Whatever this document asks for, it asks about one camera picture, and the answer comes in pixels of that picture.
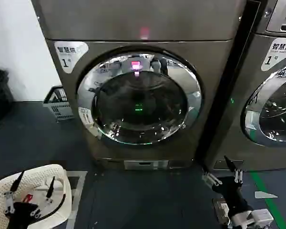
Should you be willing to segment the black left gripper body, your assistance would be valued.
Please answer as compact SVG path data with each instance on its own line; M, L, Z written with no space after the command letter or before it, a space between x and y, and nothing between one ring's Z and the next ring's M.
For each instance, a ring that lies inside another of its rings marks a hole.
M36 204L15 202L15 212L10 215L10 229L27 229L28 226L34 221L31 213L37 209Z

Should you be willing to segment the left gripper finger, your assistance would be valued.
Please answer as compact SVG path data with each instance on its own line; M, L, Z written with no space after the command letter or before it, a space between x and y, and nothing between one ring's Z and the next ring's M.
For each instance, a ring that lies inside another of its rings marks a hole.
M23 175L24 175L24 171L22 171L21 174L18 176L18 178L16 180L14 180L9 191L6 191L3 193L4 199L5 199L4 213L14 213L15 212L14 192L17 191Z
M40 201L38 207L34 211L31 212L31 217L34 217L36 219L40 218L43 211L52 204L53 199L51 198L51 196L54 191L54 181L55 181L55 177L52 178L50 187L48 188L48 191L46 194L46 198Z

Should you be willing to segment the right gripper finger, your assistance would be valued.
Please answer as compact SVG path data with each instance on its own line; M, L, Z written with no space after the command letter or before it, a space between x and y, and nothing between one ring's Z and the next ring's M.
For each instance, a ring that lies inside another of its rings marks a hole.
M208 186L219 186L219 185L222 185L222 181L220 181L217 177L215 177L213 174L211 174L209 172L203 173L202 180Z
M236 167L234 162L225 156L226 164L229 170L235 175L235 183L243 183L243 171Z

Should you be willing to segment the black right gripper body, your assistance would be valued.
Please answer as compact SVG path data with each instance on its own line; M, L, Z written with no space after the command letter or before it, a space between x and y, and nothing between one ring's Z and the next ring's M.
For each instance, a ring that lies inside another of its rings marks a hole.
M219 193L225 199L225 202L229 208L228 216L242 212L252 210L252 207L248 205L248 202L243 198L241 194L242 184L236 183L233 177L220 177L221 185L212 185L212 190Z

